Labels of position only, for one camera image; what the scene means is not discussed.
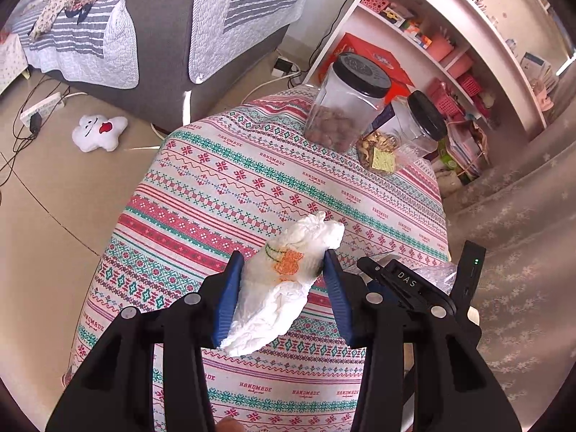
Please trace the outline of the operator thumb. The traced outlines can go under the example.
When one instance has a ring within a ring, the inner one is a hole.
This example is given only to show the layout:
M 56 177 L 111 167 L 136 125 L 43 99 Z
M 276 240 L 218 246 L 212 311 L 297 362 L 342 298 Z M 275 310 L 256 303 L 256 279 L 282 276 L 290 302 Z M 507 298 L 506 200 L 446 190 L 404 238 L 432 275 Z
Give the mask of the operator thumb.
M 216 432 L 245 432 L 245 427 L 232 417 L 225 417 L 215 426 Z

